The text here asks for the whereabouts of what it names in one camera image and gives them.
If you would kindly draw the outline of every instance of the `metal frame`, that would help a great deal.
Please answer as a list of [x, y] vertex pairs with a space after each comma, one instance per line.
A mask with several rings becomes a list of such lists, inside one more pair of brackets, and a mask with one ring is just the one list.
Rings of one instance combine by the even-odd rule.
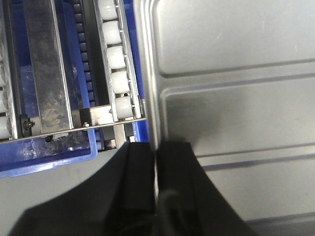
[[23, 0], [42, 133], [73, 128], [54, 0]]
[[[118, 121], [118, 122], [114, 122], [114, 123], [100, 124], [100, 125], [94, 125], [94, 126], [82, 127], [82, 128], [75, 128], [75, 129], [67, 129], [67, 130], [56, 131], [56, 132], [51, 132], [51, 133], [47, 133], [47, 134], [39, 134], [39, 135], [35, 135], [35, 136], [29, 136], [29, 137], [21, 138], [21, 139], [18, 139], [18, 140], [19, 141], [23, 141], [23, 140], [47, 137], [47, 136], [58, 135], [58, 134], [63, 134], [63, 133], [72, 133], [72, 132], [76, 132], [76, 131], [87, 131], [87, 130], [90, 130], [90, 129], [98, 129], [98, 128], [103, 128], [103, 127], [123, 125], [123, 124], [127, 124], [127, 123], [133, 123], [133, 122], [144, 121], [144, 120], [146, 120], [146, 118], [139, 118], [139, 119], [134, 119], [134, 120], [124, 120], [124, 121]], [[17, 140], [8, 140], [8, 141], [3, 141], [0, 144], [8, 144], [8, 143], [16, 142], [16, 141]]]
[[11, 38], [10, 40], [7, 39], [7, 33], [6, 29], [9, 29], [10, 27], [6, 25], [5, 22], [5, 15], [9, 18], [9, 23], [11, 23], [11, 17], [9, 13], [9, 9], [4, 9], [3, 7], [3, 1], [0, 0], [0, 21], [2, 21], [2, 30], [1, 30], [1, 37], [3, 39], [3, 44], [4, 44], [4, 51], [3, 51], [3, 66], [6, 71], [6, 94], [8, 98], [8, 115], [10, 117], [11, 121], [11, 134], [12, 134], [12, 139], [18, 139], [19, 137], [19, 132], [18, 132], [18, 123], [17, 121], [17, 113], [15, 111], [16, 106], [15, 106], [15, 98], [13, 96], [13, 86], [12, 86], [12, 74], [11, 74], [11, 69], [15, 68], [14, 66], [10, 66], [10, 61], [9, 61], [9, 51], [8, 51], [8, 43], [10, 42], [13, 44], [13, 39]]

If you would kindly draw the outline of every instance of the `metal sheet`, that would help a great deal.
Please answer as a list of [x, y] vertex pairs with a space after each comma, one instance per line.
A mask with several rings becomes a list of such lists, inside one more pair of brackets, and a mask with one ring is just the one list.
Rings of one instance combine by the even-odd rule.
[[155, 149], [190, 142], [204, 166], [315, 153], [314, 1], [134, 8]]
[[54, 0], [23, 0], [41, 132], [72, 129]]

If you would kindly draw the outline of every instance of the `screw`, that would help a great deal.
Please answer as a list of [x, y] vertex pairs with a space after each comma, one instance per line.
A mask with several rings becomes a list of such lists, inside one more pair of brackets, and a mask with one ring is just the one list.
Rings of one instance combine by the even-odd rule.
[[35, 125], [35, 123], [34, 123], [34, 122], [31, 122], [31, 121], [25, 121], [25, 122], [23, 123], [23, 127], [24, 127], [26, 130], [31, 129], [34, 125]]
[[83, 127], [89, 127], [89, 126], [90, 126], [90, 124], [89, 124], [89, 123], [84, 122]]

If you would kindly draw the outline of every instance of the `grey floor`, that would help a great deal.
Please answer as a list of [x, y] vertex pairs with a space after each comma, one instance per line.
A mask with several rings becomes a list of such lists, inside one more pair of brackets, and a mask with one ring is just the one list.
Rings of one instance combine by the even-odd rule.
[[0, 179], [0, 236], [6, 236], [22, 212], [77, 186], [100, 169], [115, 151], [97, 158], [31, 175]]
[[[78, 185], [114, 154], [22, 177], [0, 179], [0, 236], [22, 212]], [[210, 179], [244, 220], [315, 212], [315, 158], [209, 171]]]

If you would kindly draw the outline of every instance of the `blue plastic bin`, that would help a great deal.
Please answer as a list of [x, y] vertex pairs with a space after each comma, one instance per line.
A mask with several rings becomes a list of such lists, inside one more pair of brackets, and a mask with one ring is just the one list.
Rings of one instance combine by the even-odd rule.
[[[38, 115], [36, 97], [34, 93], [34, 83], [32, 80], [31, 58], [28, 47], [27, 31], [22, 1], [16, 0], [12, 4], [12, 14], [14, 19], [15, 39], [20, 65], [20, 75], [23, 85], [24, 108], [26, 114], [31, 116]], [[69, 87], [70, 102], [72, 108], [79, 106], [77, 98], [84, 108], [90, 106], [89, 95], [84, 73], [84, 67], [80, 54], [80, 45], [77, 36], [74, 9], [68, 1], [63, 1], [63, 13], [67, 35], [61, 35], [68, 40], [71, 63], [73, 65], [76, 77], [73, 87]], [[97, 155], [97, 146], [94, 130], [80, 132], [77, 134], [85, 141], [85, 146], [68, 148], [47, 155], [49, 151], [42, 151], [46, 145], [45, 139], [35, 138], [26, 141], [17, 141], [14, 143], [0, 145], [0, 177], [15, 177], [43, 170], [54, 169], [60, 165], [77, 163], [90, 160]]]

